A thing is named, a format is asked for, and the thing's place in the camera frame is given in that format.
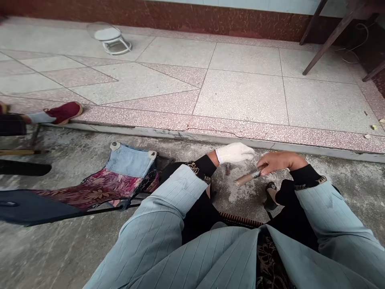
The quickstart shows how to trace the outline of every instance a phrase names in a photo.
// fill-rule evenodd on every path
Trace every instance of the wire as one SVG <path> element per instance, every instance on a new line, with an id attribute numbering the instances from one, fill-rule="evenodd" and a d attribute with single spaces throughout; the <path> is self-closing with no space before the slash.
<path id="1" fill-rule="evenodd" d="M 352 54 L 356 57 L 356 59 L 357 59 L 357 62 L 349 62 L 349 61 L 347 61 L 344 57 L 342 57 L 342 60 L 343 60 L 343 61 L 345 61 L 345 62 L 347 62 L 347 63 L 349 63 L 349 64 L 357 64 L 357 63 L 360 62 L 359 57 L 357 56 L 357 54 L 355 54 L 355 53 L 353 52 L 353 50 L 356 49 L 356 48 L 358 48 L 358 47 L 360 47 L 361 45 L 363 45 L 363 44 L 368 40 L 368 38 L 369 38 L 369 29 L 368 29 L 368 27 L 367 27 L 365 24 L 363 24 L 363 23 L 358 23 L 358 24 L 356 25 L 356 29 L 358 29 L 358 30 L 363 30 L 363 29 L 365 29 L 365 30 L 366 30 L 366 39 L 364 40 L 364 42 L 362 42 L 361 44 L 357 45 L 356 47 L 354 47 L 354 48 L 352 48 L 352 49 L 350 49 L 350 50 L 347 50 L 346 48 L 341 48 L 341 49 L 337 49 L 337 50 L 336 50 L 336 52 L 337 52 L 337 51 L 341 51 L 341 50 L 346 50 L 346 53 L 345 53 L 345 54 L 348 54 L 348 53 L 350 52 L 350 53 L 352 53 Z"/>

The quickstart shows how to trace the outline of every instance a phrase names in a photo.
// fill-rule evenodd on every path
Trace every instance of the white stool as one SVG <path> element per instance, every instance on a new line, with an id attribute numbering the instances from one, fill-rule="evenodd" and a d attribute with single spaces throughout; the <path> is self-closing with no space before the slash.
<path id="1" fill-rule="evenodd" d="M 131 43 L 126 42 L 124 40 L 124 38 L 122 37 L 122 32 L 118 28 L 107 23 L 97 22 L 89 24 L 89 26 L 87 26 L 87 30 L 89 30 L 89 27 L 91 27 L 91 25 L 93 25 L 93 27 L 98 27 L 98 29 L 94 32 L 93 36 L 91 35 L 90 31 L 88 31 L 88 33 L 91 37 L 103 43 L 104 50 L 108 54 L 120 55 L 131 51 Z M 122 43 L 125 47 L 123 50 L 111 51 L 111 47 L 120 43 Z"/>

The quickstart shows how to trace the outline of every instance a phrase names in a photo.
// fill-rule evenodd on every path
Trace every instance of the white knit glove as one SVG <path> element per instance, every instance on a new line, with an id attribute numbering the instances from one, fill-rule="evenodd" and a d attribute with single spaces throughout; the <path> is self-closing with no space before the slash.
<path id="1" fill-rule="evenodd" d="M 254 158 L 254 150 L 241 142 L 234 142 L 223 148 L 216 149 L 217 158 L 222 163 L 237 163 Z"/>

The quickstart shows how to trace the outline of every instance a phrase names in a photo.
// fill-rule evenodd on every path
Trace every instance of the bare hand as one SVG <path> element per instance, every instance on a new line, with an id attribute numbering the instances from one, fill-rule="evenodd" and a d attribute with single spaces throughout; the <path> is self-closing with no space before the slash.
<path id="1" fill-rule="evenodd" d="M 291 171 L 295 171 L 307 166 L 308 162 L 296 153 L 283 151 L 267 153 L 258 161 L 257 167 L 265 164 L 267 167 L 261 171 L 261 176 L 286 168 L 289 168 Z"/>

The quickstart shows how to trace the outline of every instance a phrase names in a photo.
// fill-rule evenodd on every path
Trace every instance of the light blue striped jacket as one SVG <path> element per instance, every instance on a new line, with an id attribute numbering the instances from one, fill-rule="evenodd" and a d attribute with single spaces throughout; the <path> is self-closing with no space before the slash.
<path id="1" fill-rule="evenodd" d="M 181 245 L 183 218 L 207 184 L 180 166 L 123 225 L 84 288 L 255 288 L 261 229 L 225 227 Z M 385 253 L 329 181 L 296 192 L 317 253 L 269 230 L 298 288 L 385 288 Z"/>

